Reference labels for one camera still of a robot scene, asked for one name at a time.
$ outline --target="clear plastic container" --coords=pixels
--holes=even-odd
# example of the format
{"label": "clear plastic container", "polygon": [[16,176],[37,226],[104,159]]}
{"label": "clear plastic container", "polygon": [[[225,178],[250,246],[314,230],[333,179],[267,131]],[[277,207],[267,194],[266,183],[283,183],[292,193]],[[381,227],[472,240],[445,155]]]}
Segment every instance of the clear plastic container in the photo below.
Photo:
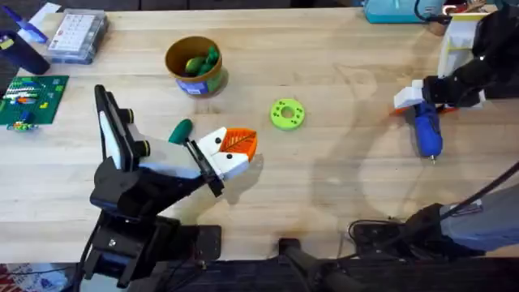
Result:
{"label": "clear plastic container", "polygon": [[[414,14],[417,0],[366,0],[364,14],[372,24],[421,23]],[[420,15],[439,15],[446,0],[420,0]]]}
{"label": "clear plastic container", "polygon": [[45,56],[54,63],[92,63],[108,30],[104,11],[66,9]]}

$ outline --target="green circuit board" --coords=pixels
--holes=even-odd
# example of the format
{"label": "green circuit board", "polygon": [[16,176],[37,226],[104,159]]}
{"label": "green circuit board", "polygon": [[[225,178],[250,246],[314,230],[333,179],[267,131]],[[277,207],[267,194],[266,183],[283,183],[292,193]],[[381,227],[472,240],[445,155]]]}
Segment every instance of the green circuit board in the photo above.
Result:
{"label": "green circuit board", "polygon": [[[15,77],[0,100],[0,125],[19,121],[23,111],[33,114],[31,124],[51,124],[58,111],[69,76]],[[32,104],[11,104],[14,95],[28,94],[36,99]]]}

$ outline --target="cable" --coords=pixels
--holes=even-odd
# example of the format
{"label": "cable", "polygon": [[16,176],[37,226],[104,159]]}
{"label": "cable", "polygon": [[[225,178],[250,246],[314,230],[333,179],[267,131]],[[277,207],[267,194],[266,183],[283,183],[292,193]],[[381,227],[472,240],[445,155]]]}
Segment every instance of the cable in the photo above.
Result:
{"label": "cable", "polygon": [[26,272],[26,273],[0,273],[0,276],[23,276],[23,275],[42,274],[42,273],[52,273],[52,272],[57,272],[57,271],[64,271],[69,268],[75,268],[75,265],[70,266],[70,267],[65,267],[65,268],[50,269],[50,270],[46,270],[46,271],[35,271],[35,272]]}
{"label": "cable", "polygon": [[171,290],[168,290],[169,292],[178,291],[181,288],[183,288],[185,285],[189,284],[189,282],[194,281],[197,277],[202,275],[207,270],[207,266],[205,264],[202,264],[200,269],[196,269],[194,273],[190,273],[187,277],[182,279],[181,281],[177,282]]}
{"label": "cable", "polygon": [[428,18],[425,18],[423,17],[421,14],[420,14],[420,11],[418,11],[418,4],[420,3],[420,0],[416,0],[416,2],[414,3],[414,14],[416,15],[416,17],[418,17],[421,21],[424,21],[424,22],[429,22],[430,20]]}
{"label": "cable", "polygon": [[419,4],[420,4],[420,0],[416,0],[416,2],[414,3],[414,14],[416,15],[416,17],[418,17],[423,22],[428,23],[428,22],[434,21],[439,24],[448,24],[452,19],[452,17],[445,16],[445,15],[424,17],[423,15],[420,14],[420,11],[418,11]]}
{"label": "cable", "polygon": [[92,245],[92,240],[94,239],[94,235],[96,234],[97,229],[99,228],[102,217],[103,217],[103,211],[101,211],[101,214],[99,214],[99,217],[97,218],[97,222],[94,225],[94,229],[92,230],[90,237],[88,237],[87,243],[85,244],[84,249],[83,249],[83,253],[81,254],[81,258],[79,259],[79,263],[77,264],[77,268],[75,270],[74,277],[73,277],[72,292],[79,292],[79,287],[81,286],[81,281],[83,280],[84,261],[87,259],[88,251],[90,250],[90,246]]}
{"label": "cable", "polygon": [[189,260],[189,258],[182,260],[179,264],[177,264],[176,267],[173,268],[173,270],[172,270],[171,274],[168,276],[168,278],[165,281],[163,281],[163,283],[165,283],[164,286],[168,285],[168,282],[171,281],[171,278],[173,278],[173,276],[178,271],[178,269],[181,268],[188,260]]}
{"label": "cable", "polygon": [[305,280],[305,277],[298,270],[298,268],[294,265],[294,263],[292,263],[292,260],[286,255],[284,255],[284,257],[289,262],[290,268],[292,269],[292,271],[294,271],[294,274],[295,274],[296,278],[299,280],[299,282],[301,283],[301,286],[303,287],[304,291],[311,292],[311,288],[308,285],[308,282]]}
{"label": "cable", "polygon": [[420,231],[424,231],[424,230],[426,230],[428,228],[431,228],[434,225],[438,225],[444,219],[452,216],[453,214],[457,213],[458,211],[462,210],[463,208],[471,205],[474,201],[483,198],[485,195],[487,195],[489,192],[494,190],[500,184],[504,183],[506,180],[511,178],[517,171],[519,171],[519,161],[516,162],[514,165],[512,165],[512,167],[510,167],[507,171],[502,173],[498,178],[494,179],[489,184],[487,184],[484,188],[482,188],[481,190],[479,190],[478,192],[476,192],[475,194],[473,194],[472,196],[470,196],[469,198],[467,198],[463,202],[459,203],[456,207],[450,209],[449,211],[447,211],[446,213],[444,213],[443,215],[438,217],[438,219],[430,221],[427,224],[421,225],[419,228],[417,228],[415,230],[411,230],[411,231],[406,230],[403,233],[401,233],[400,235],[387,240],[386,242],[380,244],[379,246],[373,247],[373,248],[371,248],[371,249],[369,249],[367,251],[364,251],[362,253],[355,252],[355,253],[353,253],[351,255],[347,255],[347,256],[341,257],[339,259],[336,259],[337,263],[341,266],[341,261],[343,261],[343,260],[350,260],[350,259],[353,259],[353,258],[358,257],[358,256],[362,256],[362,255],[366,255],[366,254],[371,254],[373,251],[376,251],[376,250],[382,250],[382,249],[384,249],[384,248],[386,248],[386,247],[388,247],[388,246],[390,246],[390,245],[392,245],[392,244],[394,244],[394,243],[396,243],[396,242],[398,242],[398,241],[400,241],[400,240],[402,240],[404,238],[408,238],[408,237],[410,237],[410,236],[412,236],[412,235],[414,235],[414,234],[416,234],[416,233],[418,233]]}

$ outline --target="green gear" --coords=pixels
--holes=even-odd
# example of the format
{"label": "green gear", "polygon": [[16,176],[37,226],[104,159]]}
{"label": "green gear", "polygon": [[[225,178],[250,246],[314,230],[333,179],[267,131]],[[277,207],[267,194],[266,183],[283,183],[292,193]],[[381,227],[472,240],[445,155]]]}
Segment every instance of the green gear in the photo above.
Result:
{"label": "green gear", "polygon": [[305,109],[299,101],[283,98],[270,109],[270,119],[274,126],[284,131],[297,129],[305,119]]}

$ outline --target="wooden table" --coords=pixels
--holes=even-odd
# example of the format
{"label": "wooden table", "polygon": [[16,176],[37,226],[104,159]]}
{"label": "wooden table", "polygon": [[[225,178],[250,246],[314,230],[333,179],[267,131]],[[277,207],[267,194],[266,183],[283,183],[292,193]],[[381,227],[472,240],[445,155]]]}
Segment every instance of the wooden table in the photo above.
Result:
{"label": "wooden table", "polygon": [[[47,18],[49,35],[61,17]],[[438,162],[417,157],[411,127],[389,113],[401,88],[435,74],[441,38],[421,25],[372,25],[351,8],[114,12],[109,20],[91,66],[48,72],[71,76],[54,124],[1,130],[0,262],[79,259],[99,213],[88,201],[101,162],[95,84],[135,111],[143,133],[164,140],[182,118],[194,121],[197,139],[220,126],[258,131],[251,168],[225,195],[204,187],[164,212],[221,225],[224,260],[274,256],[280,237],[300,238],[315,256],[345,255],[352,246],[339,251],[339,242],[352,220],[405,219],[462,200],[519,157],[518,101],[443,116]],[[221,47],[229,83],[215,97],[186,96],[165,68],[165,51],[191,35]],[[296,131],[269,120],[283,97],[306,107]]]}

